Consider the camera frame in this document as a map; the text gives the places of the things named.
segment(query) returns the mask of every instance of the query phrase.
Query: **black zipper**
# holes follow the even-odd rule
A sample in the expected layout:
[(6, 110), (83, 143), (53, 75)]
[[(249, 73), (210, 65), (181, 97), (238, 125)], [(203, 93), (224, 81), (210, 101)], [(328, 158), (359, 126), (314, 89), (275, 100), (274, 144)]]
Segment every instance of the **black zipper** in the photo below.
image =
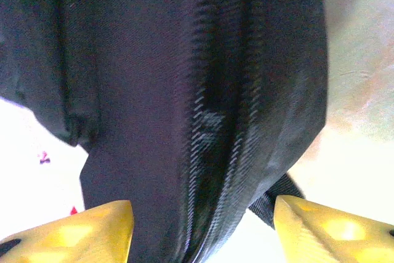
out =
[(184, 262), (204, 259), (220, 239), (234, 177), (244, 170), (240, 156), (259, 94), (248, 57), (250, 13), (251, 0), (197, 0)]

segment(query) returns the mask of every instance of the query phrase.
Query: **zipper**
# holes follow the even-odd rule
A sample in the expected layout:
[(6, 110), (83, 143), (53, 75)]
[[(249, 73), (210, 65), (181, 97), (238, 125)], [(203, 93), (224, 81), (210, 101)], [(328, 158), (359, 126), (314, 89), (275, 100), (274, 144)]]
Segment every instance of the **zipper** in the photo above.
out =
[(200, 262), (220, 240), (234, 177), (245, 176), (240, 157), (247, 129), (257, 116), (259, 95), (259, 79), (249, 67), (247, 50), (253, 36), (250, 6), (250, 0), (197, 0), (183, 260), (187, 263)]

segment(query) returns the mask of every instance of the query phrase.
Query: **black strap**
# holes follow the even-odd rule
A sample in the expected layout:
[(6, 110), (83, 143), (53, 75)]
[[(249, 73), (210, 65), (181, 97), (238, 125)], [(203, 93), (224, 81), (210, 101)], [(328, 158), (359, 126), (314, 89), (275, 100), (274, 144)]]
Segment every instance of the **black strap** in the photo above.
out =
[(273, 210), (278, 195), (292, 195), (304, 198), (294, 181), (287, 174), (284, 174), (263, 196), (249, 207), (254, 214), (273, 229), (275, 229), (273, 225)]

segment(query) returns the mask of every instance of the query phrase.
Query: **yellow object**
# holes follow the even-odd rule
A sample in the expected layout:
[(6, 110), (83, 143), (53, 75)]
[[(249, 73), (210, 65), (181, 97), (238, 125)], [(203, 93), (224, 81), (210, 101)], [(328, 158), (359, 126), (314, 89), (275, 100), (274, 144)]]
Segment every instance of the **yellow object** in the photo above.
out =
[(287, 195), (276, 198), (274, 224), (288, 263), (394, 262), (389, 224)]
[(126, 263), (134, 219), (130, 201), (103, 204), (14, 234), (0, 263)]

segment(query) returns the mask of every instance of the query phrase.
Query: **black backpack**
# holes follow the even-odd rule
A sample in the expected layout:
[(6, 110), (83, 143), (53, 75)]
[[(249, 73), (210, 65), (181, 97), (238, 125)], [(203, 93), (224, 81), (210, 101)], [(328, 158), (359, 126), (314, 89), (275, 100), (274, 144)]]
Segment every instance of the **black backpack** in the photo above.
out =
[(82, 145), (86, 208), (131, 200), (129, 261), (202, 262), (272, 224), (324, 126), (322, 0), (0, 0), (0, 96)]

